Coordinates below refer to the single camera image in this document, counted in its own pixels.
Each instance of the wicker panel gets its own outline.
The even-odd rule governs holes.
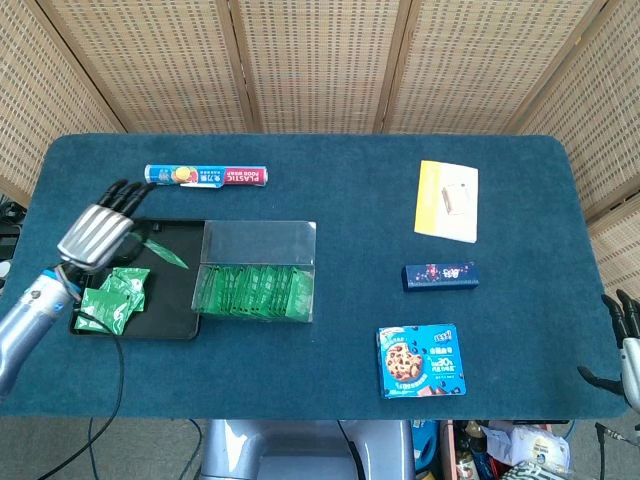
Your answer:
[[[593,0],[423,0],[391,132],[498,133]]]
[[[640,195],[589,228],[598,268],[609,293],[640,298]]]
[[[398,5],[241,1],[264,129],[371,133]]]
[[[640,176],[640,2],[621,1],[610,15],[521,128],[564,144],[585,211],[608,207],[607,198]]]
[[[130,131],[246,130],[215,0],[40,3]]]
[[[55,138],[122,129],[34,12],[0,2],[0,190],[23,205]]]

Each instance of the blue snack box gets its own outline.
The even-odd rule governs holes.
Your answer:
[[[475,288],[478,273],[473,262],[405,265],[402,280],[407,291]]]
[[[467,393],[455,325],[380,328],[377,342],[383,397]]]

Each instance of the blue felt tablecloth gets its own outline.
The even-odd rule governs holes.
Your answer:
[[[413,232],[420,161],[479,169],[478,242]],[[66,136],[49,149],[0,311],[47,265],[88,203],[147,163],[266,165],[265,188],[159,187],[139,215],[317,222],[311,325],[203,321],[190,342],[125,341],[120,413],[218,418],[602,417],[625,404],[576,365],[616,377],[602,285],[562,146],[549,137]],[[405,264],[474,260],[471,291],[405,293]],[[467,395],[384,400],[378,327],[454,323]],[[111,340],[59,321],[0,413],[106,416]]]

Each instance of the robotic arm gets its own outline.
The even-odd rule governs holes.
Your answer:
[[[109,187],[58,243],[62,262],[44,270],[0,321],[0,404],[59,313],[73,300],[80,301],[76,282],[108,265],[133,227],[129,216],[154,186],[118,180]]]
[[[607,295],[602,301],[609,309],[613,332],[622,362],[621,380],[596,377],[587,367],[578,367],[578,372],[588,383],[616,395],[624,396],[627,403],[640,413],[640,303],[622,290],[616,291],[620,305]]]

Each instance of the instruction manual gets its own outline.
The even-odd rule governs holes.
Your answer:
[[[477,224],[478,170],[423,160],[415,232],[475,243]]]

